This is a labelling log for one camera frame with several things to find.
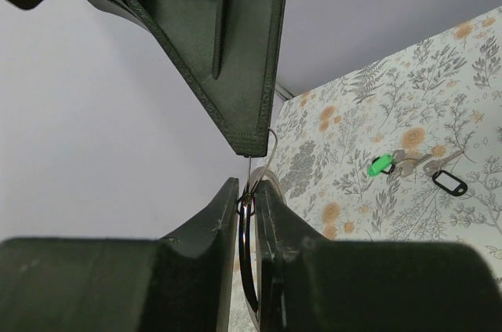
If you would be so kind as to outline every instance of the black key tag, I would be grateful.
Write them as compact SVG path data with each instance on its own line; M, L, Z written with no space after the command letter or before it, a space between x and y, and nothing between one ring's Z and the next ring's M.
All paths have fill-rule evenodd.
M467 183L454 177L451 173L445 170L439 170L432 175L432 181L441 189L447 191L451 196L462 196L467 192Z

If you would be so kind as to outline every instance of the wall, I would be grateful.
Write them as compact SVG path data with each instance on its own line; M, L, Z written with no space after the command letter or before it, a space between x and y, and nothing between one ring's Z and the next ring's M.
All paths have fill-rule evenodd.
M159 237L247 171L140 27L85 0L0 27L0 237Z
M287 0L278 79L313 89L502 5L502 0Z

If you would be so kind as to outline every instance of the floral tablecloth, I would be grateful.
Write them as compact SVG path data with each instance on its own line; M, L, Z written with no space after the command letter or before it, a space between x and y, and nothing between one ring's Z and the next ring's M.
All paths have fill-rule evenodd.
M502 289L502 8L284 105L271 163L289 207L330 239L454 241L476 249ZM441 158L467 182L452 197L421 166L371 178L395 149ZM229 330L254 330L235 265Z

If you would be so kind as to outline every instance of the key tag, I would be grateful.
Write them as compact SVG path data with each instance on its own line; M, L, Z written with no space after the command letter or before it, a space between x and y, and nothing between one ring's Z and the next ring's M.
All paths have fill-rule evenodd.
M445 170L439 170L432 175L432 181L451 196L462 196L467 192L467 183Z
M395 164L394 158L390 154L384 154L381 157L374 159L371 166L368 168L368 175L375 177L379 173L390 174L394 171Z

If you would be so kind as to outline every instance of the green key tag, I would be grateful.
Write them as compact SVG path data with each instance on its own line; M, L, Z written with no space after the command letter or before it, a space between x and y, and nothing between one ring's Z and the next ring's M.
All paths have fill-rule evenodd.
M368 175L370 175L371 177L375 177L376 175L387 169L389 166L391 166L392 161L394 161L392 155L390 154L382 155L369 167Z

